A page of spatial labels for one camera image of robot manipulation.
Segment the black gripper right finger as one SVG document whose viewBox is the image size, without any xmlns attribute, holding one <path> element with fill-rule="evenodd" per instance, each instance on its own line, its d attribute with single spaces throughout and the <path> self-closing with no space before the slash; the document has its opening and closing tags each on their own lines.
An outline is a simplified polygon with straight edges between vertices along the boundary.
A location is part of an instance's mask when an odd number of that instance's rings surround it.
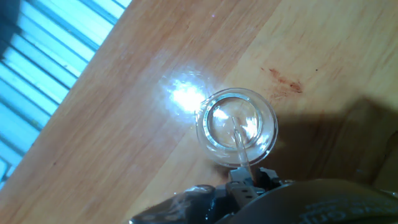
<svg viewBox="0 0 398 224">
<path fill-rule="evenodd" d="M 260 167 L 256 170 L 255 186 L 264 190 L 272 190 L 282 186 L 281 179 L 276 171 Z"/>
</svg>

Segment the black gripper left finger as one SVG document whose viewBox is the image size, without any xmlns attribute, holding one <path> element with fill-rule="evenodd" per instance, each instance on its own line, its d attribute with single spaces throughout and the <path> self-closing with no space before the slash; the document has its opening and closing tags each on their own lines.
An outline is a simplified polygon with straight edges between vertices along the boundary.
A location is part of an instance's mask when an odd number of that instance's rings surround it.
<svg viewBox="0 0 398 224">
<path fill-rule="evenodd" d="M 235 199 L 238 206 L 246 206 L 259 196 L 249 172 L 243 167 L 229 172 L 226 190 Z"/>
</svg>

